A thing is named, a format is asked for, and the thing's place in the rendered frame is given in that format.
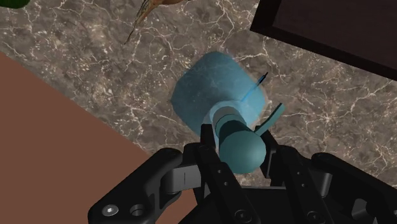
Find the blue spray bottle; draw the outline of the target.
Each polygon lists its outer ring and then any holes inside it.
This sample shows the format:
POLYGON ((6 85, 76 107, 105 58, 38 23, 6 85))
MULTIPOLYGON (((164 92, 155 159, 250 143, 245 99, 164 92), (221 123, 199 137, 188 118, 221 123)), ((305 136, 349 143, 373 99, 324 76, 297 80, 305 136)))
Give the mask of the blue spray bottle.
POLYGON ((178 80, 171 97, 175 114, 196 134, 211 125, 220 160, 236 174, 261 166, 267 152, 260 137, 285 110, 279 104, 259 122, 267 107, 263 81, 252 79, 231 56, 210 52, 178 80))

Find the dark wooden furniture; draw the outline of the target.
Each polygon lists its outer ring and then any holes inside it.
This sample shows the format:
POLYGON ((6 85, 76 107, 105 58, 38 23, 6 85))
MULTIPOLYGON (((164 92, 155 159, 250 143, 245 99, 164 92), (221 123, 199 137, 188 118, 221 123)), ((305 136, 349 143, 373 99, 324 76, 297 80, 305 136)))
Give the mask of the dark wooden furniture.
POLYGON ((397 81, 397 0, 260 0, 250 30, 397 81))

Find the green round object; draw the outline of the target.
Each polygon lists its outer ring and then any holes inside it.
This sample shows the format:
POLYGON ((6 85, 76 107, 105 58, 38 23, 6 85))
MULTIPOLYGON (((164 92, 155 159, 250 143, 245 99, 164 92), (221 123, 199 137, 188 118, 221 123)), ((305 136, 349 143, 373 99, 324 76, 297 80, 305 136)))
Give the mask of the green round object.
POLYGON ((0 7, 20 9, 29 4, 30 0, 0 0, 0 7))

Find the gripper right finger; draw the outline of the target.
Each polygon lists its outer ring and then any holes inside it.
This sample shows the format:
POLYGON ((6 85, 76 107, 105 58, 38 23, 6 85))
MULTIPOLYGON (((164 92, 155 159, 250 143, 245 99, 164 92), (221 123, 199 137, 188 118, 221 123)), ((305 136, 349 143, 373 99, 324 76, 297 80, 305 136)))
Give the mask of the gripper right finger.
POLYGON ((261 138, 260 169, 287 191, 296 224, 397 224, 397 189, 330 153, 306 158, 269 131, 261 138))

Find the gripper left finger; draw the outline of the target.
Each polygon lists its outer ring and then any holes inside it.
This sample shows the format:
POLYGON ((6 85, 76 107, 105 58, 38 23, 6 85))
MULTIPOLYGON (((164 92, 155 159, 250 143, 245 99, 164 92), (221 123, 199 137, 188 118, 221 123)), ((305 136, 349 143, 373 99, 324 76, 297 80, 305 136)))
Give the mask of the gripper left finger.
POLYGON ((261 224, 229 166, 215 152, 212 126, 184 152, 162 148, 98 200, 88 224, 155 224, 182 191, 195 189, 197 206, 179 224, 261 224))

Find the brown feathered bird figure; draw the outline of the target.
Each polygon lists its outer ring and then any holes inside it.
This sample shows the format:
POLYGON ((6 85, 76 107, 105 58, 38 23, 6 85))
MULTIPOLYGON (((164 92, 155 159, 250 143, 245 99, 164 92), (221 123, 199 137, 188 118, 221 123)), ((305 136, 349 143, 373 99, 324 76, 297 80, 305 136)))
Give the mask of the brown feathered bird figure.
POLYGON ((149 15, 149 13, 157 8, 160 5, 171 5, 171 4, 178 4, 182 1, 191 1, 191 0, 144 0, 141 4, 140 9, 138 10, 136 17, 133 21, 133 28, 124 42, 126 45, 134 33, 135 29, 139 26, 139 24, 149 15))

